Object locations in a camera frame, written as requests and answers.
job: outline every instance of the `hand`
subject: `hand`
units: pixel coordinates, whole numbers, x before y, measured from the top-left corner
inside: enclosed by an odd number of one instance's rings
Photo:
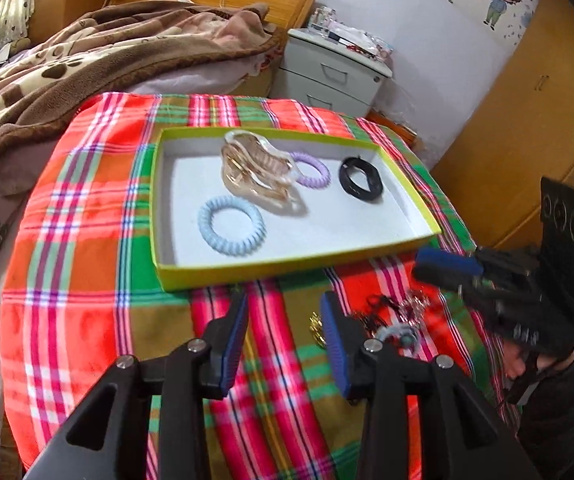
[[[523,373],[525,373],[526,365],[521,357],[521,354],[523,352],[522,348],[516,345],[516,343],[514,343],[513,341],[508,341],[507,339],[505,339],[502,342],[502,349],[503,349],[502,362],[504,364],[504,371],[507,374],[507,377],[513,380],[516,377],[519,377]],[[542,370],[543,368],[551,366],[553,363],[556,362],[556,360],[557,359],[555,357],[551,357],[548,355],[539,355],[538,370]],[[567,359],[557,364],[554,367],[554,369],[560,372],[565,368],[569,367],[569,365],[573,362],[574,362],[574,351]]]

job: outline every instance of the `green pants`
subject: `green pants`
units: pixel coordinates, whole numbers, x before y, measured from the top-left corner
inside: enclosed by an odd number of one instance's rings
[[[496,23],[498,23],[498,20],[500,20],[501,16],[502,12],[500,12],[500,10],[495,10],[493,7],[489,7],[486,20],[495,27]]]

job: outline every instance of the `blue gripper pad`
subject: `blue gripper pad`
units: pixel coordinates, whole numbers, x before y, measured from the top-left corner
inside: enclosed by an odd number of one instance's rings
[[[327,357],[336,386],[342,393],[342,396],[346,398],[349,395],[351,387],[348,371],[350,357],[342,345],[337,314],[342,316],[342,310],[340,309],[337,296],[333,292],[324,293],[320,298],[320,317],[323,322]]]
[[[225,352],[222,355],[222,373],[220,375],[220,389],[225,397],[236,379],[240,356],[243,352],[244,335],[249,325],[249,304],[246,296],[242,299],[242,305],[236,314],[236,319],[229,333],[229,339]]]
[[[423,247],[416,254],[416,265],[431,265],[469,276],[482,276],[483,266],[470,256],[459,256],[431,247]]]

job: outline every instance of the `black sleeve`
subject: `black sleeve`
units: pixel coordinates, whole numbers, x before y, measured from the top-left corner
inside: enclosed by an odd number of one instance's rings
[[[574,362],[531,394],[518,439],[543,480],[574,480]]]

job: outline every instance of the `cabinet handle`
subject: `cabinet handle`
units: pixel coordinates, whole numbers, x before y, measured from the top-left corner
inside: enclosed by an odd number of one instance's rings
[[[320,103],[324,103],[324,104],[326,104],[326,105],[329,105],[328,110],[333,110],[333,109],[334,109],[334,104],[333,104],[333,103],[330,103],[329,101],[323,101],[322,99],[318,99],[317,97],[313,97],[313,95],[307,94],[307,101],[309,101],[309,105],[311,105],[311,106],[316,106],[315,104],[313,104],[313,103],[311,102],[311,99],[313,99],[313,100],[315,100],[315,101],[318,101],[318,102],[320,102]]]
[[[342,70],[338,70],[337,68],[334,68],[333,66],[326,65],[326,64],[324,64],[324,63],[321,63],[320,66],[321,66],[322,69],[323,69],[323,74],[324,74],[324,75],[326,75],[326,72],[324,71],[324,69],[325,69],[325,68],[328,68],[329,70],[333,70],[334,72],[337,72],[337,73],[339,73],[339,74],[342,74],[342,75],[344,76],[344,82],[345,82],[345,83],[347,82],[347,76],[349,75],[349,73],[343,72]]]
[[[538,90],[539,92],[542,92],[542,87],[547,81],[549,81],[548,75],[541,76],[540,79],[538,80],[538,83],[536,84],[536,87],[534,88],[534,90]]]

